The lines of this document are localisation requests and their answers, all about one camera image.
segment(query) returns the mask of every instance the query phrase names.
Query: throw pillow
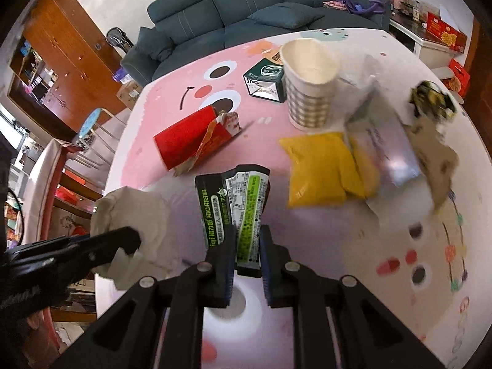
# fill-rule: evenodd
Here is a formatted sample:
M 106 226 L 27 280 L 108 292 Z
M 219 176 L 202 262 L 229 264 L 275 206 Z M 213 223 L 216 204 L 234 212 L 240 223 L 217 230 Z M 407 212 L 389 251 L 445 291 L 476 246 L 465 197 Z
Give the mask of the throw pillow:
M 322 18 L 315 8 L 299 3 L 278 3 L 252 13 L 248 18 L 264 25 L 297 29 Z
M 154 61 L 162 62 L 173 52 L 173 41 L 156 28 L 141 27 L 136 49 Z

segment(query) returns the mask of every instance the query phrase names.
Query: sofa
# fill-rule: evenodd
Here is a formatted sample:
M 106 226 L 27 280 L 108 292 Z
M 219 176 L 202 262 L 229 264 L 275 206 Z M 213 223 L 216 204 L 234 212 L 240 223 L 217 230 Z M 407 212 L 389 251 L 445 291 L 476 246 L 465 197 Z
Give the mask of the sofa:
M 368 17 L 323 8 L 324 1 L 330 0 L 156 0 L 147 8 L 155 27 L 140 29 L 137 42 L 121 65 L 145 86 L 199 58 L 252 40 L 308 29 L 389 28 L 390 0 L 382 0 L 386 9 L 384 14 Z M 372 4 L 370 0 L 355 2 L 362 8 Z M 270 26 L 250 18 L 267 7 L 289 4 L 308 6 L 306 8 L 315 14 L 316 20 L 292 28 L 295 24 Z

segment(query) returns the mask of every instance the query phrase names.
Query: crumpled tissue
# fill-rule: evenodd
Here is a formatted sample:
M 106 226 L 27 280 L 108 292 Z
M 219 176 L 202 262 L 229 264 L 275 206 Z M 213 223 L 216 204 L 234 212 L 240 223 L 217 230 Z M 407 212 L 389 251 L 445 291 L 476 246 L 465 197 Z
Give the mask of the crumpled tissue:
M 119 248 L 111 263 L 94 268 L 95 273 L 112 279 L 117 290 L 127 290 L 143 276 L 163 280 L 171 275 L 178 264 L 178 249 L 167 201 L 157 193 L 122 187 L 95 206 L 91 236 L 130 226 L 141 239 L 134 254 L 126 255 Z

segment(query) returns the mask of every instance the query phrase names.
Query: yellow plastic wrapper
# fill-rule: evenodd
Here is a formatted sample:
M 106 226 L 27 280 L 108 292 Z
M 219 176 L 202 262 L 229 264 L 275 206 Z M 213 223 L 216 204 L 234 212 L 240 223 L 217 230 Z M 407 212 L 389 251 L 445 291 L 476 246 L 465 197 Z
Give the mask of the yellow plastic wrapper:
M 365 192 L 343 133 L 323 133 L 280 140 L 292 162 L 290 208 L 343 204 Z

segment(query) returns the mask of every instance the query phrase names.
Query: checkered paper cup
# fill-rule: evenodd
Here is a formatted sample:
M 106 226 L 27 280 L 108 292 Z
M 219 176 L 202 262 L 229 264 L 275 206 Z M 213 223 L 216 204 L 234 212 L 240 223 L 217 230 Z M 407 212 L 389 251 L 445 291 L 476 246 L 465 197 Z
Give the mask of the checkered paper cup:
M 287 105 L 299 129 L 322 128 L 330 116 L 340 62 L 316 39 L 296 39 L 282 46 Z

